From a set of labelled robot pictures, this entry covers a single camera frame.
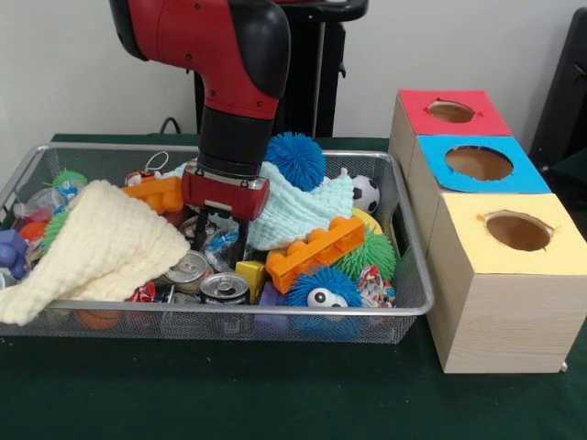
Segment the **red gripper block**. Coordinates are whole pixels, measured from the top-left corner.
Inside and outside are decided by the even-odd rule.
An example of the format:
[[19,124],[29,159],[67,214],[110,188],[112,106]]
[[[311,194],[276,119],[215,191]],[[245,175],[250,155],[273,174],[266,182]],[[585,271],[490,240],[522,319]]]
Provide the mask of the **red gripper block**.
[[[246,250],[249,222],[263,211],[270,194],[270,181],[229,178],[201,169],[197,163],[187,163],[182,176],[182,197],[185,204],[197,208],[216,209],[238,219],[238,240],[233,251],[233,267],[241,261]],[[195,223],[193,250],[199,250],[207,239],[205,228],[208,212],[200,211]]]

